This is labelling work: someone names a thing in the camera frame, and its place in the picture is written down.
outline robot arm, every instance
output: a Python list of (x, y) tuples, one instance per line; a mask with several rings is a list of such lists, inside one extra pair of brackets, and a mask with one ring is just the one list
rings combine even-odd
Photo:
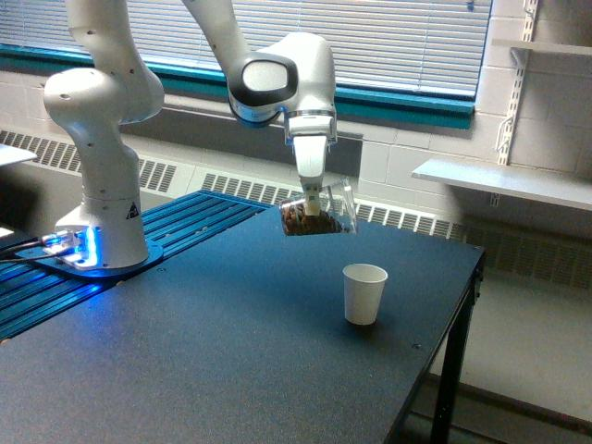
[(55, 74), (44, 91), (45, 107), (75, 142), (82, 170), (82, 204), (56, 230), (84, 235), (78, 251), (62, 260), (82, 270), (136, 265), (148, 256), (138, 156), (122, 142), (119, 125), (158, 113), (164, 90), (134, 46), (125, 0), (67, 0), (66, 6), (70, 33), (90, 51), (95, 68)]
[(318, 216), (327, 150), (337, 141), (335, 69), (327, 41), (294, 32), (267, 48), (251, 51), (231, 0), (183, 3), (227, 77), (230, 107), (236, 117), (252, 126), (264, 126), (284, 114), (286, 144), (296, 156), (305, 211)]

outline white shelf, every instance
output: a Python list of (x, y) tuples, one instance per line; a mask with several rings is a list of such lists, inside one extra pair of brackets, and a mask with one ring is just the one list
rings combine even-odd
[(522, 42), (520, 40), (493, 39), (494, 46), (507, 46), (511, 49), (534, 51), (546, 54), (565, 54), (571, 56), (592, 57), (592, 47), (572, 44)]
[(416, 168), (412, 176), (592, 211), (592, 180), (559, 173), (486, 162), (431, 159)]
[(0, 143), (0, 167), (16, 164), (18, 162), (25, 162), (27, 160), (32, 160), (35, 157), (37, 156), (31, 151), (21, 150), (20, 148)]

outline window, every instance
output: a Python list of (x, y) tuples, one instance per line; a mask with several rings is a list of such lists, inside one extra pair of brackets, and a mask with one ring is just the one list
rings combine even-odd
[[(180, 0), (128, 0), (147, 61), (216, 69)], [(330, 41), (339, 85), (473, 99), (491, 0), (235, 0), (253, 49), (291, 31)], [(0, 43), (83, 51), (68, 33), (64, 0), (0, 0)]]

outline logo sticker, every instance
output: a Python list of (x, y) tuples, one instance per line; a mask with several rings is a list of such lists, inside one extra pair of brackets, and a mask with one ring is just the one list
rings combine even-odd
[(126, 219), (133, 219), (134, 217), (137, 217), (140, 215), (140, 212), (138, 211), (138, 207), (136, 206), (135, 202), (131, 203), (131, 207), (129, 208), (128, 211), (128, 217), (126, 217)]

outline shelf bracket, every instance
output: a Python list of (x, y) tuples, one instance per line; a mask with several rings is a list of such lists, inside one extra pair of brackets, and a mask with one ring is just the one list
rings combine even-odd
[(525, 69), (528, 62), (528, 51), (522, 48), (510, 48), (510, 55), (518, 69)]
[[(539, 0), (524, 0), (524, 12), (526, 17), (524, 20), (524, 30), (522, 34), (523, 42), (532, 42), (535, 31), (535, 23), (537, 22)], [(508, 113), (506, 118), (501, 122), (498, 129), (498, 138), (496, 140), (495, 149), (498, 152), (498, 165), (506, 166), (510, 161), (510, 151), (516, 130), (516, 122), (518, 120), (518, 109), (522, 99), (522, 91), (524, 87), (524, 75), (526, 67), (528, 66), (528, 51), (521, 48), (511, 48), (510, 54), (516, 64), (516, 77), (512, 88), (512, 96), (508, 105)], [(492, 203), (499, 203), (500, 198), (491, 197)]]
[(501, 194), (498, 194), (496, 192), (492, 192), (491, 194), (489, 194), (489, 206), (497, 208), (498, 206), (500, 206), (500, 200)]

